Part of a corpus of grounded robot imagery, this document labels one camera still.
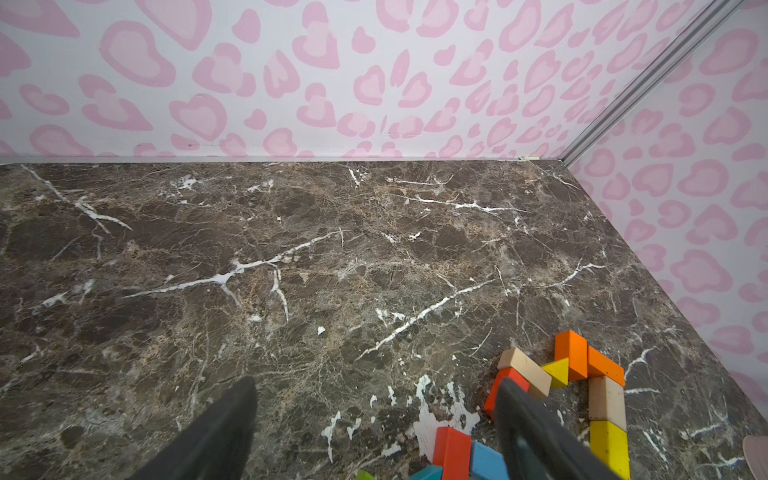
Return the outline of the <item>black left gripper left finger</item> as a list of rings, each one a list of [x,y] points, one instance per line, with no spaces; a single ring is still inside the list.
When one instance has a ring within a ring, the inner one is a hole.
[[[235,382],[133,479],[240,479],[254,439],[258,407],[255,380]]]

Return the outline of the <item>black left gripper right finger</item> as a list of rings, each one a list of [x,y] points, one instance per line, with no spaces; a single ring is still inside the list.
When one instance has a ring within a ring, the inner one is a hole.
[[[493,421],[511,479],[618,477],[511,379],[499,384]]]

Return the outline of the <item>light blue block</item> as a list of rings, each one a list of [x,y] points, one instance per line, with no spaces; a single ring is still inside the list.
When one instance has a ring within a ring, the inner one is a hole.
[[[472,442],[470,479],[509,480],[501,453],[477,441]]]

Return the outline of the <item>yellow rectangular block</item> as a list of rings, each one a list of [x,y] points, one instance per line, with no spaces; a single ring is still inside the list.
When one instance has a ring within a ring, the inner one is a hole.
[[[608,420],[590,422],[590,448],[621,479],[630,479],[627,433]]]

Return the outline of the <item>yellow triangle block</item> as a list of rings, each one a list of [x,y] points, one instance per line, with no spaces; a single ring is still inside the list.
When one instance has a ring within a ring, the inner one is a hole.
[[[555,360],[542,366],[542,370],[551,377],[551,388],[563,388],[569,384],[569,359]]]

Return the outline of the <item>tan block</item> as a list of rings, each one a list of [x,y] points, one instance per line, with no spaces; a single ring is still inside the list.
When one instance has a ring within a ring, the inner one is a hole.
[[[505,350],[501,354],[497,368],[516,370],[529,383],[528,392],[537,400],[544,400],[549,396],[552,385],[551,375],[519,348]]]
[[[609,377],[588,380],[589,420],[609,421],[627,431],[624,388]]]

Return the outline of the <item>orange block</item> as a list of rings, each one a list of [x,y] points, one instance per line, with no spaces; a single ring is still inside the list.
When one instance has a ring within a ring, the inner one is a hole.
[[[570,382],[588,378],[588,342],[573,330],[559,333],[555,337],[554,359],[568,360]]]
[[[625,386],[624,368],[592,346],[588,347],[587,362],[589,378],[607,377],[621,387]]]

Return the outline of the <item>teal triangle block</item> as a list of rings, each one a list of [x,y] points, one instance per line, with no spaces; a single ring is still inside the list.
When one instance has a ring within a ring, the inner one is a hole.
[[[428,465],[411,475],[408,480],[441,480],[443,468],[439,465]]]

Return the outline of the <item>green block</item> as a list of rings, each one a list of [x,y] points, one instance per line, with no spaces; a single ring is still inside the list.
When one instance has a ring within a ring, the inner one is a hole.
[[[365,470],[359,470],[356,474],[355,480],[375,480],[375,477]]]

